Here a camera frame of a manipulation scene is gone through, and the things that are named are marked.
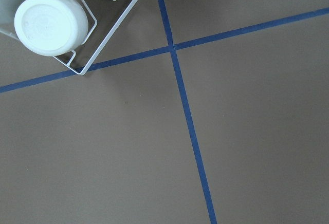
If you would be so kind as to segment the white cup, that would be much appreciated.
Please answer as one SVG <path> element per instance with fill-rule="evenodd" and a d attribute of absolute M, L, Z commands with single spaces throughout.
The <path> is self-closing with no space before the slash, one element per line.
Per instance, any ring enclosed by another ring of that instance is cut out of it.
<path fill-rule="evenodd" d="M 52 57 L 82 45 L 88 19 L 76 0 L 25 0 L 15 13 L 14 28 L 26 48 Z"/>

